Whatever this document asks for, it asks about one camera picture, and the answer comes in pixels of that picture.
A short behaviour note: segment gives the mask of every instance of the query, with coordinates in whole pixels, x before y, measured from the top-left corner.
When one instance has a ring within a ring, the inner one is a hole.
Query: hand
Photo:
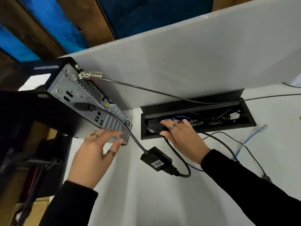
[[[90,133],[75,153],[67,180],[94,189],[113,161],[111,154],[103,154],[103,147],[111,137],[121,131],[100,129]],[[118,139],[110,150],[118,152],[122,139]]]
[[[162,131],[160,134],[168,138],[174,147],[188,159],[200,165],[205,155],[211,149],[195,132],[191,124],[186,119],[182,123],[172,120],[162,120],[160,123],[166,127],[170,127],[173,124],[176,125],[170,132]]]

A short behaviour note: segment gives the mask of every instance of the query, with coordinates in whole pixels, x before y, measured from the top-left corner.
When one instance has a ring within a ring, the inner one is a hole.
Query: gray panel
[[[301,0],[254,0],[69,54],[85,71],[181,97],[290,81],[301,72]],[[120,108],[172,98],[97,81]]]
[[[58,74],[47,92],[91,122],[91,125],[82,124],[80,126],[79,130],[77,130],[77,137],[84,138],[88,133],[97,130],[97,128],[103,128],[124,131],[121,136],[115,138],[123,138],[124,144],[127,143],[129,139],[128,132],[125,131],[122,128],[122,125],[110,115],[97,110],[92,112],[78,111],[73,107],[74,102],[92,103],[116,115],[129,129],[132,127],[128,118],[118,106],[116,104],[111,104],[112,102],[108,101],[105,95],[103,95],[91,82],[84,79],[78,79],[77,72],[69,64]]]

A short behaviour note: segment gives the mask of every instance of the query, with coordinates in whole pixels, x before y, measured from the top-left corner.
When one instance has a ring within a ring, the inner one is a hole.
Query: white desk
[[[243,98],[300,92],[300,89],[273,85],[248,89],[243,93]],[[258,126],[269,125],[267,130],[250,140],[248,148],[274,184],[289,195],[301,199],[301,96],[267,98],[246,103]],[[127,114],[133,123],[132,132],[140,140],[141,110],[132,109]],[[251,127],[226,130],[225,133],[243,142],[254,130],[255,127]],[[233,151],[240,147],[222,133],[216,136]],[[72,142],[65,179],[82,142],[83,139],[74,139]],[[186,173],[183,163],[163,139],[140,142],[146,149],[158,147],[173,159],[181,173]],[[210,148],[231,156],[216,140],[208,138],[205,142]],[[204,172],[192,169],[192,176],[188,179],[156,172],[140,160],[142,153],[132,139],[127,146],[121,147],[106,175],[95,188],[99,196],[89,225],[253,225],[237,204]],[[239,154],[239,160],[245,167],[261,175],[261,170],[245,149]]]

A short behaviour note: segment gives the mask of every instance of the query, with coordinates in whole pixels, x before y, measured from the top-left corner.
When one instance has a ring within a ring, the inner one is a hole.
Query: person's left hand
[[[103,154],[103,147],[111,137],[121,134],[105,129],[90,133],[75,153],[67,180],[94,189],[113,161],[111,154]],[[116,140],[110,150],[117,153],[122,142]]]

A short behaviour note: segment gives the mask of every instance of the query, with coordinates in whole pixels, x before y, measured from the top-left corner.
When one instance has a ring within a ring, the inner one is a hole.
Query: port
[[[71,98],[73,98],[73,95],[69,91],[66,91],[66,94],[68,94]]]
[[[64,96],[64,99],[65,99],[67,102],[69,102],[69,101],[70,101],[70,99],[69,99],[69,98],[67,98],[66,96]]]

